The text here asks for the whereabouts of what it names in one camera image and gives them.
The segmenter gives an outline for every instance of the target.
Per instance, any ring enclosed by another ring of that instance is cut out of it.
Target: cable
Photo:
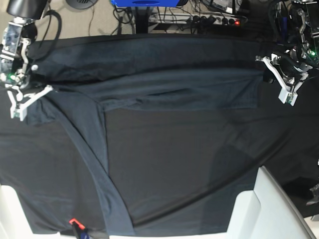
[[[54,16],[57,20],[58,20],[58,30],[56,32],[56,35],[55,35],[55,38],[53,39],[52,41],[52,44],[49,48],[49,50],[47,51],[47,53],[45,53],[43,56],[39,57],[39,58],[36,58],[33,60],[33,63],[35,61],[43,61],[45,60],[54,50],[55,46],[56,46],[56,43],[61,35],[61,31],[62,31],[62,18],[61,18],[61,15],[56,12],[55,10],[50,10],[46,13],[46,15],[52,15]]]
[[[48,23],[48,26],[47,26],[47,28],[46,28],[46,30],[45,30],[45,33],[44,33],[44,35],[43,35],[43,38],[42,38],[42,40],[40,41],[40,44],[39,44],[38,49],[41,48],[41,46],[42,46],[42,44],[43,44],[43,42],[44,42],[44,40],[45,40],[45,38],[46,38],[46,36],[47,36],[47,34],[48,34],[48,32],[49,32],[49,28],[50,28],[50,26],[51,26],[51,20],[52,20],[52,15],[49,15],[49,23]]]
[[[286,61],[288,61],[291,65],[293,65],[296,68],[300,68],[300,64],[296,61],[294,61],[288,54],[286,53],[282,53],[280,51],[273,51],[274,54],[281,56],[282,58],[284,58]]]
[[[126,14],[128,16],[128,21],[123,21],[122,24],[130,24],[132,19],[133,19],[133,14],[130,13],[130,11],[127,8],[117,8],[115,5],[113,6],[114,10],[113,10],[113,16],[115,17],[115,19],[117,21],[120,20],[120,16],[119,13],[123,13]]]
[[[239,0],[236,0],[236,3],[237,3],[237,5],[238,5],[238,7],[240,8],[240,6],[241,6],[241,4],[243,4],[243,2],[239,3],[238,1],[239,1]]]
[[[178,9],[182,10],[183,12],[188,13],[188,14],[189,14],[189,15],[191,15],[191,16],[193,16],[193,14],[191,14],[189,11],[186,11],[186,10],[184,10],[184,9],[183,9],[183,8],[181,8],[181,7],[176,7],[176,8],[178,8]]]
[[[113,5],[113,16],[114,18],[120,22],[121,24],[130,24],[131,28],[132,28],[132,34],[135,34],[135,24],[133,23],[133,13],[129,8],[117,8],[115,5]],[[127,21],[123,21],[125,15],[127,16],[128,20]],[[113,33],[119,30],[119,27],[117,27],[112,33],[111,35],[113,35]]]
[[[194,8],[194,11],[196,11],[196,12],[198,12],[199,13],[199,16],[200,16],[200,13],[201,13],[201,10],[200,10],[200,3],[199,3],[199,9],[197,9],[197,0],[194,0],[194,2],[195,2],[195,6],[193,6],[193,4],[192,4],[192,1],[193,0],[191,0],[190,1],[190,4],[191,4],[191,6]]]
[[[119,26],[118,26],[118,35],[122,35],[122,22],[123,22],[123,17],[121,16],[119,19]]]
[[[185,28],[183,28],[183,27],[182,27],[180,24],[178,24],[177,22],[178,22],[178,21],[189,22],[189,21],[188,21],[188,20],[183,20],[183,19],[178,20],[176,14],[172,12],[172,8],[175,8],[175,7],[169,7],[168,10],[170,11],[170,13],[171,13],[171,15],[172,15],[173,20],[166,20],[165,18],[166,18],[167,7],[165,7],[165,10],[164,10],[164,18],[163,18],[163,19],[162,19],[161,16],[160,16],[160,8],[157,7],[157,9],[158,9],[158,14],[159,14],[159,22],[160,22],[160,23],[163,23],[163,22],[164,22],[164,23],[175,23],[175,24],[177,25],[177,29],[178,29],[178,30],[184,31]]]
[[[273,18],[273,7],[280,3],[281,1],[283,0],[272,0],[269,5],[268,5],[268,18],[269,18],[269,23],[270,23],[270,26],[272,27],[273,31],[274,31],[274,34],[275,36],[279,39],[279,40],[283,40],[281,35],[279,34],[278,32],[278,29],[276,27],[276,24],[275,24],[275,20]]]
[[[93,21],[93,18],[94,18],[94,13],[95,13],[95,4],[91,0],[88,0],[88,1],[90,1],[93,4],[92,17],[91,17],[91,20],[90,20],[90,23],[89,23],[89,29],[88,29],[88,35],[91,36],[91,25],[92,25],[92,21]]]

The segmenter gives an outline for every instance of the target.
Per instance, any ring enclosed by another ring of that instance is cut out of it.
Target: blue object
[[[287,18],[283,17],[283,22],[282,22],[282,38],[285,40],[288,35],[288,23],[287,23]]]
[[[87,233],[81,233],[81,239],[90,239],[90,236]]]
[[[179,0],[111,0],[118,7],[127,6],[177,6]]]

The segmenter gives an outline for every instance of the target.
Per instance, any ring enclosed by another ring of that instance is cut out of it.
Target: black fabric
[[[1,95],[0,182],[17,190],[34,232],[68,230],[76,217],[93,231],[125,235],[130,223],[111,222],[123,209],[137,236],[224,232],[236,196],[253,188],[261,163],[282,184],[318,178],[299,167],[305,154],[309,165],[318,157],[319,96],[312,83],[300,89],[293,108],[278,100],[278,85],[262,84],[258,108],[244,109],[257,105],[254,59],[262,45],[170,36],[89,46],[62,46],[39,64],[61,90],[30,108],[28,122],[41,126],[10,120]],[[165,81],[189,68],[182,79]],[[189,96],[196,97],[184,101]],[[149,220],[234,175],[215,193]]]
[[[221,51],[206,50],[214,45],[221,45]],[[250,49],[245,57],[241,54],[244,47]],[[167,58],[163,51],[172,57]],[[103,111],[254,107],[262,77],[262,71],[253,68],[259,53],[258,43],[192,38],[113,41],[58,49],[39,63],[39,74],[51,79],[48,82],[57,92],[29,107],[27,122],[61,122],[92,174],[107,233],[134,235],[126,206],[108,176]]]

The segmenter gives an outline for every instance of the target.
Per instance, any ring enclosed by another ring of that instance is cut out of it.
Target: black cable
[[[91,36],[91,25],[92,25],[92,21],[93,21],[93,18],[94,18],[94,13],[95,13],[95,4],[91,0],[88,0],[88,1],[90,1],[93,4],[92,17],[91,17],[91,20],[90,20],[90,23],[89,23],[89,29],[88,29],[88,35]]]
[[[181,31],[185,31],[186,29],[189,29],[189,28],[184,28],[183,26],[181,26],[180,24],[177,24],[177,16],[175,15],[175,13],[173,13],[173,11],[171,10],[172,7],[169,7],[168,10],[170,11],[171,15],[175,17],[175,21],[176,21],[176,25],[177,25],[177,29],[178,30],[181,30]]]
[[[188,13],[188,14],[189,14],[189,15],[191,15],[191,16],[193,16],[193,14],[191,14],[189,11],[186,11],[186,10],[184,10],[184,9],[183,9],[183,8],[181,8],[181,7],[176,7],[176,8],[178,8],[178,9],[182,10],[183,12]]]
[[[199,16],[200,16],[200,13],[201,13],[201,9],[200,9],[200,4],[199,4],[199,9],[197,9],[197,0],[194,0],[195,2],[195,11],[199,13]]]
[[[55,10],[50,10],[46,13],[46,15],[52,15],[54,16],[57,20],[58,20],[58,30],[56,32],[55,38],[53,39],[51,46],[49,48],[49,50],[47,51],[47,53],[45,53],[43,56],[36,58],[33,60],[33,62],[35,61],[43,61],[45,60],[55,49],[56,43],[61,35],[61,31],[62,31],[62,18],[60,16],[59,13],[57,13]]]
[[[129,11],[128,8],[117,8],[115,5],[113,6],[114,9],[113,9],[113,16],[115,17],[115,19],[117,21],[120,20],[120,16],[119,16],[119,13],[123,13],[126,14],[128,16],[128,21],[123,21],[122,24],[130,24],[131,21],[133,20],[133,14]]]
[[[274,54],[281,56],[282,58],[284,58],[285,60],[287,60],[291,65],[300,68],[300,63],[298,63],[297,61],[294,61],[288,54],[280,52],[280,51],[273,51]]]
[[[190,34],[195,34],[195,30],[196,30],[196,28],[194,29],[194,31],[193,31],[193,24],[194,24],[194,22],[192,21],[191,23],[190,23]]]
[[[160,23],[162,23],[162,20],[161,20],[161,17],[160,17],[160,8],[159,7],[157,7],[158,8],[158,13],[159,13],[159,21],[160,21]]]
[[[290,21],[290,17],[289,17],[289,11],[288,11],[288,7],[286,5],[286,3],[283,1],[283,5],[285,6],[286,12],[287,12],[287,18],[289,19],[288,21]]]
[[[116,32],[119,29],[119,27],[115,28],[114,31],[112,31],[112,33],[110,34],[111,36],[114,34],[114,32]]]
[[[232,0],[232,8],[233,8],[232,13],[233,13],[233,15],[235,15],[236,14],[236,3],[235,3],[235,0]]]
[[[43,38],[42,38],[42,40],[40,41],[40,44],[39,44],[38,49],[41,48],[41,46],[42,46],[42,44],[43,44],[43,42],[44,42],[44,40],[45,40],[45,38],[46,38],[46,36],[47,36],[47,34],[48,34],[48,32],[49,32],[49,28],[50,28],[50,26],[51,26],[51,20],[52,20],[52,15],[49,15],[49,23],[48,23],[48,26],[47,26],[47,28],[46,28],[46,30],[45,30],[45,33],[44,33],[44,35],[43,35]]]
[[[237,5],[238,5],[238,7],[240,8],[240,6],[241,6],[241,4],[243,4],[243,2],[241,2],[241,4],[239,4],[238,1],[239,1],[239,0],[236,0],[236,3],[237,3]]]
[[[113,16],[114,18],[120,22],[120,13],[123,13],[123,17],[122,17],[122,20],[121,20],[121,24],[130,24],[131,25],[131,28],[132,28],[132,34],[135,34],[135,25],[133,23],[133,13],[132,11],[130,10],[130,8],[117,8],[115,5],[113,5]],[[125,15],[127,16],[128,20],[127,21],[124,21],[124,17]]]
[[[164,18],[163,18],[164,22],[165,22],[165,17],[166,17],[166,10],[167,10],[167,7],[165,7],[165,11],[164,11]]]
[[[118,35],[122,35],[122,22],[123,22],[123,17],[121,16],[119,19],[119,26],[118,26]]]
[[[283,0],[272,0],[269,5],[268,5],[268,18],[269,18],[269,23],[270,23],[270,26],[272,27],[273,31],[274,31],[274,34],[275,36],[279,39],[279,40],[283,40],[281,35],[279,34],[278,32],[278,29],[276,27],[276,24],[275,24],[275,20],[273,18],[273,7],[276,6],[276,4],[280,3],[281,1]]]

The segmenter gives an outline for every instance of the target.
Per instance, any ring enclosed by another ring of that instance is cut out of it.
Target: stand base
[[[83,10],[92,7],[98,0],[66,0],[66,3],[75,9]]]

